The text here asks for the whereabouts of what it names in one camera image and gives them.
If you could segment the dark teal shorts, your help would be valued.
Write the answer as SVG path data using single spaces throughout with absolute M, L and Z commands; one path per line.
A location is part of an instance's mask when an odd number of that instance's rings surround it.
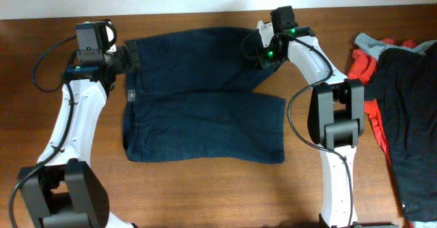
M 251 29 L 211 27 L 136 39 L 142 68 L 126 75 L 123 146 L 134 162 L 285 160 L 285 99 L 256 88 L 274 73 L 251 56 Z

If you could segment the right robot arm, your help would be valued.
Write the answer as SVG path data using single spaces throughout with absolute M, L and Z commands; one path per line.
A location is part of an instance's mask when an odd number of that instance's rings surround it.
M 311 92 L 303 142 L 320 152 L 323 177 L 321 227 L 358 227 L 354 208 L 353 165 L 358 139 L 364 131 L 364 87 L 349 79 L 329 60 L 310 27 L 299 26 L 290 6 L 270 13 L 257 24 L 262 51 L 254 58 L 261 68 L 293 63 Z

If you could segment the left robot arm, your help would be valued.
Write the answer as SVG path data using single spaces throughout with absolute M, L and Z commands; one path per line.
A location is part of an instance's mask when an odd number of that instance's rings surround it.
M 91 148 L 101 110 L 116 77 L 141 69 L 136 44 L 116 46 L 109 19 L 79 23 L 78 48 L 61 74 L 62 102 L 52 135 L 36 165 L 23 167 L 10 195 L 22 195 L 34 227 L 134 227 L 110 210 L 107 191 L 91 169 Z

